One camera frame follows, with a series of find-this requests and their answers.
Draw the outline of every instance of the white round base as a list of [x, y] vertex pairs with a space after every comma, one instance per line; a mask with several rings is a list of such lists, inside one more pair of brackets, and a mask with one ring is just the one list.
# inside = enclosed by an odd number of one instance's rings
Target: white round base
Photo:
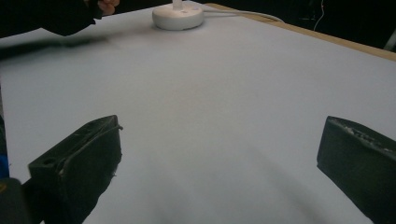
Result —
[[197, 27], [204, 22], [204, 12], [200, 7], [183, 3], [183, 9], [173, 10], [173, 5], [156, 7], [152, 11], [154, 24], [161, 29], [181, 31]]

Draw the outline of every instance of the white cable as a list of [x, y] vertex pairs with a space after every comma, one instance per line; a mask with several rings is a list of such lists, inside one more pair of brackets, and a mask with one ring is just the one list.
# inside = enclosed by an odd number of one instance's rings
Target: white cable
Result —
[[322, 0], [321, 3], [320, 3], [320, 7], [321, 7], [321, 9], [322, 9], [322, 15], [321, 15], [321, 17], [318, 19], [317, 23], [315, 24], [315, 26], [314, 26], [314, 31], [317, 30], [317, 26], [318, 26], [319, 22], [320, 22], [321, 19], [324, 17], [324, 6], [323, 6], [323, 1], [324, 1], [324, 0]]
[[239, 11], [239, 10], [215, 10], [215, 9], [204, 9], [204, 12], [213, 12], [213, 13], [233, 13], [233, 14], [248, 14], [248, 15], [255, 15], [255, 16], [261, 16], [264, 18], [268, 18], [274, 21], [281, 21], [283, 22], [280, 18], [271, 16], [268, 14], [263, 14], [259, 12], [252, 12], [252, 11]]

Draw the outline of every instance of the white tabletop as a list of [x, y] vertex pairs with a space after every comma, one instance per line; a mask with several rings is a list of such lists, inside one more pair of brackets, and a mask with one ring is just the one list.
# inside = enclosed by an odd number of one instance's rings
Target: white tabletop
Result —
[[396, 62], [241, 17], [162, 31], [151, 9], [0, 48], [46, 41], [0, 62], [10, 173], [118, 115], [122, 161], [85, 223], [371, 223], [316, 156], [327, 116], [396, 139]]

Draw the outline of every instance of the finger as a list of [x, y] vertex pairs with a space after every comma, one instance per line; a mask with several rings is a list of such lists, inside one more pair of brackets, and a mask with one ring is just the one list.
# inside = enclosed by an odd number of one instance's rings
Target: finger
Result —
[[116, 9], [111, 4], [106, 4], [103, 1], [98, 2], [99, 8], [103, 11], [104, 16], [113, 15]]
[[114, 7], [118, 6], [120, 4], [120, 0], [103, 0], [107, 4], [111, 4]]

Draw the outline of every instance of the black object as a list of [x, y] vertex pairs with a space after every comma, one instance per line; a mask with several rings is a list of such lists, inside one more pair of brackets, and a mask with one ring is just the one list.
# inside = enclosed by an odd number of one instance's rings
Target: black object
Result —
[[28, 213], [28, 223], [82, 223], [120, 163], [119, 129], [117, 116], [91, 121], [31, 162], [32, 178], [22, 186], [27, 211], [14, 212]]
[[19, 180], [0, 179], [0, 215], [0, 222], [4, 224], [31, 223]]
[[90, 8], [90, 11], [92, 13], [92, 16], [95, 19], [97, 19], [97, 20], [101, 20], [103, 11], [102, 11], [102, 9], [99, 8], [98, 1], [99, 0], [90, 0], [89, 1], [89, 8]]
[[396, 142], [359, 123], [328, 117], [318, 168], [374, 223], [396, 223]]

